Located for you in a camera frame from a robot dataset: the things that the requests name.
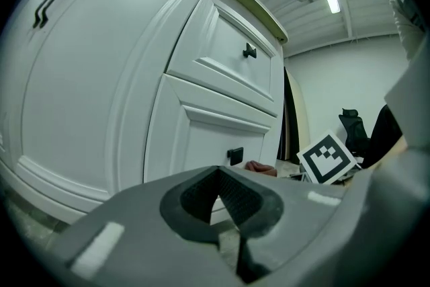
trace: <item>black knob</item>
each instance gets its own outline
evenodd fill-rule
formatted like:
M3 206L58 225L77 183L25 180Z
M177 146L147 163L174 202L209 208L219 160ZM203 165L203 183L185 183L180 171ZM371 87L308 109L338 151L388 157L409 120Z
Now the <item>black knob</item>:
M238 149L228 150L227 158L230 158L230 165L236 165L242 163L243 160L243 147L239 147Z
M243 51L243 56L247 58L249 55L253 58L257 58L257 49L247 43L247 49Z

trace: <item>hand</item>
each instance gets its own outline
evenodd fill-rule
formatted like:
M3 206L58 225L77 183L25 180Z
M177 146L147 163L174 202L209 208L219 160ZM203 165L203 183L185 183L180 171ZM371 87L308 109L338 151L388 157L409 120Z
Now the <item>hand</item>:
M269 176L277 177L277 170L273 166L263 165L263 164L260 164L256 161L249 161L245 165L245 170L249 170L249 171L253 171L253 172L257 172L257 173L262 173L263 175L269 175Z

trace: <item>cabinet panel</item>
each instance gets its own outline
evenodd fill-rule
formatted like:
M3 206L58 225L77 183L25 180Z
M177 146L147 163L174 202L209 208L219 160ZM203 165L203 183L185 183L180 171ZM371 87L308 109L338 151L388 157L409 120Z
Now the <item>cabinet panel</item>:
M142 183L157 86L197 2L76 0L28 81L20 177L85 211L74 196L102 201Z
M244 167L259 160L275 118L235 99L165 75L146 144L144 181L207 165L230 165L227 151L244 148Z
M36 54L61 13L74 0L55 0L47 7L48 22L33 25L35 12L44 0L21 0L9 18L0 44L0 158L14 169L22 155L21 114L28 77ZM49 0L38 11L42 10Z
M256 58L244 56L247 44L256 49ZM271 73L276 59L275 48L239 14L217 0L200 0L167 73L277 116L272 85L281 73Z

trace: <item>black office chair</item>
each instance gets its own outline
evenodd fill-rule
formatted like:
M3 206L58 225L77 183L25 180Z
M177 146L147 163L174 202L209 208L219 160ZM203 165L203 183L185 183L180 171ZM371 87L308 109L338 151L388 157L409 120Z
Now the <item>black office chair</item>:
M342 109L339 119L347 131L345 146L355 157L365 157L369 149L370 139L364 129L363 119L358 116L355 109Z

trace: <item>white cabinet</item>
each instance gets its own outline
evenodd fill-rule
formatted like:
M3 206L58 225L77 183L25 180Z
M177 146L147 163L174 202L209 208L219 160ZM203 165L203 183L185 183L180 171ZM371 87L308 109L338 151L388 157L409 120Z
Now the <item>white cabinet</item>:
M198 0L75 0L39 49L15 172L84 210L142 183L157 86Z
M144 181L208 165L230 165L243 147L244 167L258 161L272 116L199 85L164 75L151 116Z
M255 47L256 58L244 56L247 44ZM275 48L238 13L217 0L200 0L167 73L277 116L277 59Z
M41 2L22 1L0 50L0 173L31 203L73 222L142 182L229 166L232 149L237 167L274 164L274 37L219 0L47 0L33 28Z

